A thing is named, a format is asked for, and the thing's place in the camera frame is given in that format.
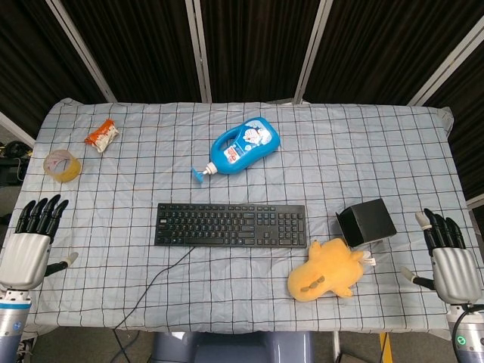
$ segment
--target black curtain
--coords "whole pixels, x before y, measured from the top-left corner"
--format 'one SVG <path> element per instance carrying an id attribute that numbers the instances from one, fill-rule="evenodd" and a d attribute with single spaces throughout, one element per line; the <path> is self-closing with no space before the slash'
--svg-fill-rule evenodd
<path id="1" fill-rule="evenodd" d="M 105 98 L 44 1 L 0 2 L 0 111 L 36 137 L 62 98 Z"/>
<path id="2" fill-rule="evenodd" d="M 337 0 L 304 99 L 407 104 L 482 15 L 481 0 Z"/>
<path id="3" fill-rule="evenodd" d="M 185 2 L 63 3 L 119 101 L 200 101 Z"/>
<path id="4" fill-rule="evenodd" d="M 214 102 L 294 97 L 319 0 L 202 0 Z"/>
<path id="5" fill-rule="evenodd" d="M 456 69 L 426 106 L 449 106 L 452 155 L 466 199 L 484 193 L 484 43 Z"/>

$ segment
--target white tablecloth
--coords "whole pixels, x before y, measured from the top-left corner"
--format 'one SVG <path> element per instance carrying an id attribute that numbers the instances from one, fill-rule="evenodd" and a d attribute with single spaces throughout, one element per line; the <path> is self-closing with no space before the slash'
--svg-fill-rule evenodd
<path id="1" fill-rule="evenodd" d="M 306 260 L 307 250 L 198 247 L 158 277 L 123 327 L 235 333 L 446 329 L 446 307 L 436 293 L 399 274 L 406 266 L 431 277 L 423 234 L 414 219 L 424 207 L 462 227 L 483 267 L 437 111 L 59 102 L 42 125 L 12 221 L 28 201 L 60 193 L 70 204 L 51 261 L 73 251 L 79 258 L 33 292 L 29 323 L 118 325 L 154 275 L 188 251 L 154 246 L 160 202 L 302 203 L 309 237 L 326 241 L 341 235 L 335 213 L 382 197 L 398 234 L 362 247 L 372 252 L 377 265 L 367 267 L 353 287 L 354 297 L 337 299 L 328 293 L 313 302 L 292 299 L 287 276 Z M 202 169 L 212 142 L 253 116 L 265 117 L 278 130 L 280 149 L 239 174 L 213 175 L 200 186 L 191 167 Z M 108 117 L 120 135 L 99 154 L 83 141 Z M 42 162 L 57 149 L 81 160 L 79 178 L 60 185 L 45 175 Z"/>

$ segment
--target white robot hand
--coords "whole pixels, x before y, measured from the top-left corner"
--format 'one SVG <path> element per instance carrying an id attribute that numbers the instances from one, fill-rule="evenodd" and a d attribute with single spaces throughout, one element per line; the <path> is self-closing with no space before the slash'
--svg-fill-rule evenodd
<path id="1" fill-rule="evenodd" d="M 47 266 L 51 244 L 68 200 L 55 205 L 61 196 L 55 195 L 36 203 L 34 200 L 23 208 L 13 233 L 7 241 L 0 265 L 0 284 L 6 289 L 28 291 L 39 286 L 44 276 L 67 268 L 77 253 L 64 261 Z"/>
<path id="2" fill-rule="evenodd" d="M 415 218 L 432 260 L 433 280 L 420 278 L 406 268 L 402 274 L 414 284 L 435 290 L 445 303 L 474 304 L 482 296 L 479 274 L 458 225 L 428 209 L 415 213 Z"/>

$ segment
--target clear tape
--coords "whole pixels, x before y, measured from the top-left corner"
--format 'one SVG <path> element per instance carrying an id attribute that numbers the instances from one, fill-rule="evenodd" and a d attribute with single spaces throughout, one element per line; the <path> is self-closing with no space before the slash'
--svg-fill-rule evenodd
<path id="1" fill-rule="evenodd" d="M 65 160 L 67 160 L 66 169 L 63 172 L 55 172 L 55 167 Z M 60 183 L 75 179 L 81 173 L 81 168 L 81 163 L 67 150 L 52 151 L 44 160 L 45 173 Z"/>

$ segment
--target orange snack bag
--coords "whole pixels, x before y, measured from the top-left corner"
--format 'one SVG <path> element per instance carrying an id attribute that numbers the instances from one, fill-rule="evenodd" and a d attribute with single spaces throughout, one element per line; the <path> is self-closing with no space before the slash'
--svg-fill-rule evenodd
<path id="1" fill-rule="evenodd" d="M 118 134 L 119 131 L 114 127 L 114 121 L 107 119 L 99 129 L 85 138 L 84 142 L 102 153 Z"/>

